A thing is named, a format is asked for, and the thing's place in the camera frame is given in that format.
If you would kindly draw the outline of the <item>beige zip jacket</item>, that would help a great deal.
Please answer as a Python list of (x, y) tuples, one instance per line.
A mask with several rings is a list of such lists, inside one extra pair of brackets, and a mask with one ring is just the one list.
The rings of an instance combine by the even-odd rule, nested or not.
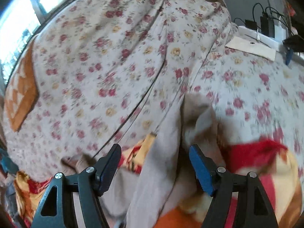
[(188, 151), (196, 144), (216, 165), (224, 166), (217, 135), (209, 98), (186, 94), (174, 104), (153, 135), (141, 172), (120, 167), (99, 198), (110, 225), (200, 227), (211, 197), (199, 189)]

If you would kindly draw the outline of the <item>red orange yellow blanket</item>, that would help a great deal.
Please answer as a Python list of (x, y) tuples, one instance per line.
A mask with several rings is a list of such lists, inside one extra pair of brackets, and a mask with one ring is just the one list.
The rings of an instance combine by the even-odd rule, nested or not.
[[(298, 177), (298, 163), (294, 154), (284, 145), (271, 139), (234, 146), (220, 146), (222, 157), (232, 173), (245, 175), (250, 171), (259, 174), (259, 179), (274, 209), (279, 227), (292, 227), (300, 218), (302, 190)], [(19, 171), (13, 182), (16, 191), (17, 210), (25, 219), (26, 227), (31, 222), (49, 181), (38, 183), (25, 172)], [(196, 193), (175, 204), (156, 223), (156, 227), (182, 227), (202, 224), (208, 201)]]

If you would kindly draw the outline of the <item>blue cloth pile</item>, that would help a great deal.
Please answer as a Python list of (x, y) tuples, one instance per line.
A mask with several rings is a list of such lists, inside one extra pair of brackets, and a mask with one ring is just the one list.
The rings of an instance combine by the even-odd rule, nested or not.
[(17, 174), (19, 167), (11, 160), (7, 151), (0, 148), (1, 167), (4, 173)]

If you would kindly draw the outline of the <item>orange checkered cushion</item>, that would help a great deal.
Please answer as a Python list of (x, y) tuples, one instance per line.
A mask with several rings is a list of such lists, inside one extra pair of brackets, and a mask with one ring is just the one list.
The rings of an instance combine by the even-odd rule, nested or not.
[(14, 132), (19, 131), (38, 98), (32, 62), (33, 45), (31, 42), (25, 49), (6, 88), (4, 107)]

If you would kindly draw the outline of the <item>floral quilt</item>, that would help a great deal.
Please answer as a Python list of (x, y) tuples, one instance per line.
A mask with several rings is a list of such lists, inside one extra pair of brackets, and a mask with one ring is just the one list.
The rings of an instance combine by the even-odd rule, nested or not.
[(228, 9), (207, 0), (77, 0), (33, 40), (38, 96), (10, 158), (38, 182), (65, 156), (102, 155), (160, 131), (186, 94), (209, 98), (228, 144), (263, 137), (292, 150), (303, 177), (303, 66), (226, 47)]

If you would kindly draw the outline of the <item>white paper card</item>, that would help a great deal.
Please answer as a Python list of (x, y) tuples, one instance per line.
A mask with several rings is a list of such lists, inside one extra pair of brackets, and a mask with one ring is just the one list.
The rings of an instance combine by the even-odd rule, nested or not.
[(238, 36), (234, 36), (225, 46), (230, 49), (260, 56), (270, 61), (274, 61), (276, 58), (276, 51), (274, 49), (261, 43), (251, 42)]

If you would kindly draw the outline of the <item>white power strip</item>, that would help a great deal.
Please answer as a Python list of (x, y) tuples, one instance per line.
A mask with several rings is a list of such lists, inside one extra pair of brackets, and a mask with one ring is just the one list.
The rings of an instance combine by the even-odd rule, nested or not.
[(261, 32), (249, 29), (245, 26), (238, 26), (238, 30), (240, 35), (246, 35), (255, 40), (259, 39), (261, 43), (267, 45), (270, 48), (275, 49), (277, 52), (283, 52), (285, 49), (282, 41), (277, 41), (274, 38), (265, 36)]

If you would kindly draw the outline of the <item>black charger adapter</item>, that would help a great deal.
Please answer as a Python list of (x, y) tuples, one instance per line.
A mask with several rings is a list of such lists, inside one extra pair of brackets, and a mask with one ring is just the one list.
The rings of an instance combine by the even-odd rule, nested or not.
[(274, 20), (270, 17), (262, 16), (260, 17), (260, 23), (261, 23), (262, 34), (270, 38), (274, 38), (275, 37)]

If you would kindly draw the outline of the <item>window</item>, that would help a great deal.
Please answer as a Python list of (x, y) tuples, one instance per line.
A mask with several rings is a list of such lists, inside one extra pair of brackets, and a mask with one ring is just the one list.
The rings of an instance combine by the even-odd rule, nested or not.
[(68, 0), (1, 0), (1, 74), (7, 83), (35, 32)]

